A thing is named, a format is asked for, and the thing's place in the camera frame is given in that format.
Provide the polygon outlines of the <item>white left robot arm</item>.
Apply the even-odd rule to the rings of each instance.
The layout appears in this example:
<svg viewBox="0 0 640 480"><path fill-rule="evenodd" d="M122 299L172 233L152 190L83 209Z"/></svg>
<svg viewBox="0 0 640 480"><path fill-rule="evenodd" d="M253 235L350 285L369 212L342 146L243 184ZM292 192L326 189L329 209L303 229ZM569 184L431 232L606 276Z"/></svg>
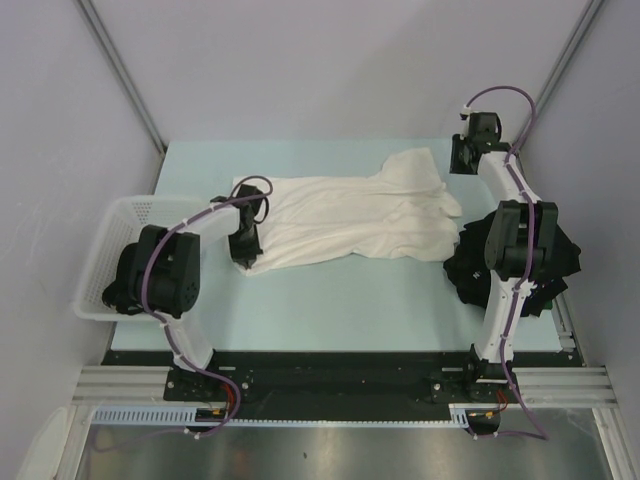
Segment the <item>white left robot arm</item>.
<svg viewBox="0 0 640 480"><path fill-rule="evenodd" d="M197 398L214 397L220 374L208 367L214 353L192 310L201 287L203 256L225 240L231 260L245 270L263 254L258 225L266 220L273 186L261 190L247 177L227 197L219 196L174 227L148 225L135 243L126 296L158 320L174 363L190 370L186 387Z"/></svg>

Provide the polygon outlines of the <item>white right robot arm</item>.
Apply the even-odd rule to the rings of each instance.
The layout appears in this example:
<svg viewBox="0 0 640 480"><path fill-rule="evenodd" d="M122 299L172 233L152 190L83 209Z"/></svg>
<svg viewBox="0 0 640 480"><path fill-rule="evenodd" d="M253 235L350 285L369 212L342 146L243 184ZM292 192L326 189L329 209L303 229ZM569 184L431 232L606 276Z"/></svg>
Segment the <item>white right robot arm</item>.
<svg viewBox="0 0 640 480"><path fill-rule="evenodd" d="M484 247L490 293L479 339L473 345L474 367L461 376L463 393L484 401L497 389L489 364L513 359L513 330L537 277L551 261L558 209L544 202L518 168L513 146L501 140L502 125L494 112L466 107L462 131L452 137L449 172L477 175L497 208Z"/></svg>

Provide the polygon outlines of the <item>black t shirt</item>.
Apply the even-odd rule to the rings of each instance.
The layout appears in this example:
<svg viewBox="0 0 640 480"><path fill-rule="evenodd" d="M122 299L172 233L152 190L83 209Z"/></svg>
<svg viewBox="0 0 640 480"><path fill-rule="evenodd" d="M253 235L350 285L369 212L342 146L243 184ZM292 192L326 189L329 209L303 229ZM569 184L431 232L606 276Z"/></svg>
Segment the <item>black t shirt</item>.
<svg viewBox="0 0 640 480"><path fill-rule="evenodd" d="M119 314L137 315L144 311L141 302L142 280L153 248L128 244L121 252L115 279L104 289L102 302Z"/></svg>

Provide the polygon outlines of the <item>white plastic laundry basket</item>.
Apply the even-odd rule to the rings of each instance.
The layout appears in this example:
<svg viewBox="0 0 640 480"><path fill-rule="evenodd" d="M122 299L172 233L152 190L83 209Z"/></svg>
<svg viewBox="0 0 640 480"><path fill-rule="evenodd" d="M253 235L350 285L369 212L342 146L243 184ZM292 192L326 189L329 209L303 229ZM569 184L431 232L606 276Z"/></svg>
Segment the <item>white plastic laundry basket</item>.
<svg viewBox="0 0 640 480"><path fill-rule="evenodd" d="M98 322L149 321L145 313L120 314L102 300L104 290L116 279L121 253L139 239L145 226L171 228L206 206L200 198L180 195L135 195L115 200L99 224L80 276L73 302L77 317Z"/></svg>

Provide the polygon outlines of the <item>white t shirt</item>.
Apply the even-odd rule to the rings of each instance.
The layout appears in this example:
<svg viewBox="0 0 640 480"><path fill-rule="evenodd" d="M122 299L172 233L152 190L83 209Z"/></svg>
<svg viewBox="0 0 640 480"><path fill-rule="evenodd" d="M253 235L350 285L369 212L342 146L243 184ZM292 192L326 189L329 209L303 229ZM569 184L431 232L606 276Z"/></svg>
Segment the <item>white t shirt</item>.
<svg viewBox="0 0 640 480"><path fill-rule="evenodd" d="M428 148L390 155L369 177L273 178L257 231L262 254L240 271L317 264L351 254L441 262L458 242L462 207Z"/></svg>

